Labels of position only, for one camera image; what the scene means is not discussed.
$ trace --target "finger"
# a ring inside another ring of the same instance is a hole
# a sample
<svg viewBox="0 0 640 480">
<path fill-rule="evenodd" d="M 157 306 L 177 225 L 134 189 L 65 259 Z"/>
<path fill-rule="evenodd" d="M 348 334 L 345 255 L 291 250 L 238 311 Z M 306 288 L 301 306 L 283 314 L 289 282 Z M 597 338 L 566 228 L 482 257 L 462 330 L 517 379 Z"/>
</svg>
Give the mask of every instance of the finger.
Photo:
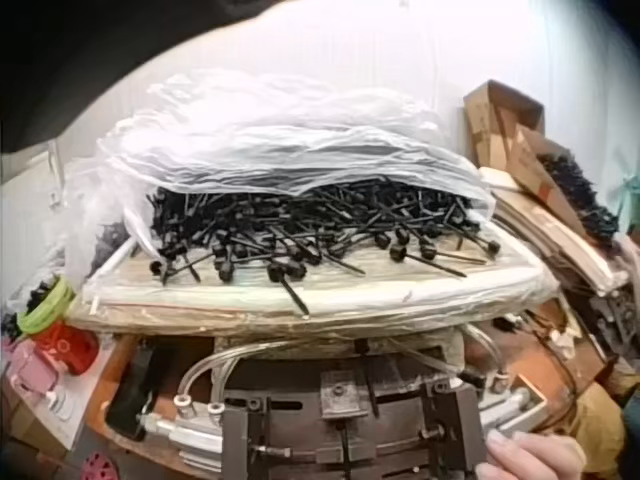
<svg viewBox="0 0 640 480">
<path fill-rule="evenodd" d="M 481 463 L 476 466 L 476 477 L 478 480 L 518 480 L 510 473 L 489 463 Z"/>
<path fill-rule="evenodd" d="M 549 435 L 551 438 L 557 440 L 560 443 L 563 443 L 567 446 L 567 448 L 576 452 L 576 454 L 580 457 L 582 461 L 582 469 L 587 466 L 587 455 L 584 453 L 584 450 L 578 443 L 578 441 L 573 437 L 568 437 L 566 435 Z"/>
<path fill-rule="evenodd" d="M 520 480 L 558 480 L 553 470 L 497 430 L 487 436 L 489 453 Z"/>
<path fill-rule="evenodd" d="M 554 470 L 560 480 L 580 478 L 586 461 L 580 445 L 573 438 L 543 437 L 517 432 L 513 440 Z"/>
</svg>

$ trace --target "black plastic pin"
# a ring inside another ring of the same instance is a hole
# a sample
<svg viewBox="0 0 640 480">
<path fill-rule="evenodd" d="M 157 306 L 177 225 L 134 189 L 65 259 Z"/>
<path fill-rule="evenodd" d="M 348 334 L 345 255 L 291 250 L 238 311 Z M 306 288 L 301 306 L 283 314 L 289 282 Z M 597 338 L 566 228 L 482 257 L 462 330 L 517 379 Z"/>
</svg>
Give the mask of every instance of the black plastic pin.
<svg viewBox="0 0 640 480">
<path fill-rule="evenodd" d="M 267 275 L 269 275 L 269 280 L 271 280 L 274 283 L 279 282 L 280 285 L 282 285 L 284 287 L 284 289 L 287 291 L 287 293 L 289 294 L 291 299 L 294 301 L 294 303 L 298 306 L 300 311 L 305 316 L 308 317 L 309 316 L 309 309 L 304 304 L 302 299 L 298 296 L 298 294 L 295 292 L 295 290 L 293 288 L 291 288 L 291 285 L 289 285 L 287 280 L 284 278 L 284 274 L 285 274 L 285 269 L 279 263 L 270 263 L 267 266 Z"/>
<path fill-rule="evenodd" d="M 428 243 L 420 244 L 420 256 L 425 260 L 433 260 L 437 256 L 453 258 L 464 262 L 475 263 L 476 265 L 486 265 L 487 261 L 481 258 L 467 257 L 466 255 L 458 255 L 456 253 L 443 252 L 438 250 L 434 245 Z"/>
<path fill-rule="evenodd" d="M 391 245 L 391 249 L 389 250 L 389 256 L 396 263 L 404 262 L 405 258 L 409 258 L 411 260 L 415 260 L 416 262 L 424 263 L 425 265 L 429 265 L 430 267 L 437 268 L 442 270 L 443 272 L 450 273 L 451 275 L 456 275 L 457 277 L 465 278 L 466 275 L 458 270 L 454 270 L 453 268 L 445 267 L 443 265 L 439 265 L 430 260 L 425 260 L 424 258 L 416 257 L 415 255 L 411 255 L 407 253 L 407 247 L 399 244 Z"/>
</svg>

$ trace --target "workbench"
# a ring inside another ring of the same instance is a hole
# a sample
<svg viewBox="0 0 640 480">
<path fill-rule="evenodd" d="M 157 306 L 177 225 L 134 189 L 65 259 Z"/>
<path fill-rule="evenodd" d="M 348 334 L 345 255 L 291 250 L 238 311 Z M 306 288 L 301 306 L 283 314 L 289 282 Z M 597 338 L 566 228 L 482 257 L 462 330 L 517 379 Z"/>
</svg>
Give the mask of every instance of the workbench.
<svg viewBox="0 0 640 480">
<path fill-rule="evenodd" d="M 510 373 L 525 376 L 547 398 L 550 415 L 556 415 L 567 408 L 570 395 L 566 374 L 563 374 L 557 361 L 535 336 L 501 332 L 493 328 L 490 322 L 479 326 L 489 333 L 501 348 L 509 364 Z M 175 337 L 175 341 L 179 342 L 181 348 L 178 349 L 179 353 L 165 376 L 154 408 L 154 412 L 168 419 L 176 416 L 173 396 L 180 377 L 189 366 L 210 354 L 213 345 L 213 339 L 204 337 Z M 185 465 L 178 455 L 178 450 L 171 446 L 167 439 L 147 435 L 142 442 L 134 442 L 118 435 L 105 423 L 107 407 L 118 389 L 120 379 L 135 352 L 137 342 L 138 338 L 131 335 L 122 336 L 117 340 L 115 351 L 104 368 L 89 402 L 86 424 L 116 446 L 152 462 L 196 478 L 215 478 L 212 474 Z M 467 342 L 465 350 L 469 363 L 480 370 L 491 369 L 491 358 L 482 347 L 473 342 Z M 605 367 L 604 361 L 586 334 L 576 344 L 575 358 L 566 364 L 575 378 L 579 393 L 583 392 Z M 194 384 L 192 395 L 195 400 L 208 401 L 210 384 L 208 385 L 207 382 L 208 379 L 201 378 Z"/>
</svg>

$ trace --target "cardboard box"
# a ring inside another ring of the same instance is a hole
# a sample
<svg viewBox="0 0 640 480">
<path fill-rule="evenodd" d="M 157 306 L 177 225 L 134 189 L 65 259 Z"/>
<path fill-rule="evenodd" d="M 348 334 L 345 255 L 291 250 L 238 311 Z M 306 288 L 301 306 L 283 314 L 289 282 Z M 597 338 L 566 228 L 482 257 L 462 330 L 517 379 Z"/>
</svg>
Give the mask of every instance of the cardboard box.
<svg viewBox="0 0 640 480">
<path fill-rule="evenodd" d="M 516 182 L 539 198 L 571 230 L 581 237 L 589 238 L 567 197 L 538 161 L 539 154 L 571 156 L 569 150 L 545 138 L 544 135 L 518 125 L 507 171 Z"/>
<path fill-rule="evenodd" d="M 544 134 L 544 106 L 495 80 L 464 97 L 464 105 L 480 167 L 507 169 L 518 124 Z"/>
</svg>

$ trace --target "cable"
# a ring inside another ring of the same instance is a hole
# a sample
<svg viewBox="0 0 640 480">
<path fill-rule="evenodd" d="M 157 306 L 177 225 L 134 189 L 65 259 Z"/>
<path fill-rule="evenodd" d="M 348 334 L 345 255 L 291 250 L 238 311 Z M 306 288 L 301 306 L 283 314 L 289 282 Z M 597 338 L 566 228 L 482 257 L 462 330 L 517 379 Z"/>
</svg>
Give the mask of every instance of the cable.
<svg viewBox="0 0 640 480">
<path fill-rule="evenodd" d="M 536 339 L 538 340 L 538 342 L 540 343 L 540 345 L 542 345 L 544 347 L 544 349 L 548 353 L 550 353 L 550 356 L 552 356 L 556 360 L 556 363 L 558 363 L 560 365 L 563 373 L 569 379 L 568 383 L 569 383 L 569 394 L 571 396 L 571 401 L 569 402 L 569 405 L 567 406 L 565 411 L 562 412 L 561 415 L 558 415 L 558 418 L 553 419 L 553 420 L 547 419 L 545 422 L 542 423 L 542 425 L 539 425 L 538 427 L 536 427 L 536 430 L 548 430 L 548 429 L 550 429 L 552 427 L 557 426 L 562 421 L 564 421 L 576 409 L 577 404 L 578 404 L 578 384 L 576 383 L 576 380 L 575 380 L 573 374 L 571 373 L 571 370 L 569 370 L 569 367 L 567 367 L 567 365 L 564 362 L 564 360 L 562 360 L 560 355 L 558 355 L 558 353 L 553 348 L 551 348 L 549 346 L 549 344 L 542 337 L 542 335 L 540 335 L 536 331 L 533 331 L 532 335 L 535 336 Z"/>
</svg>

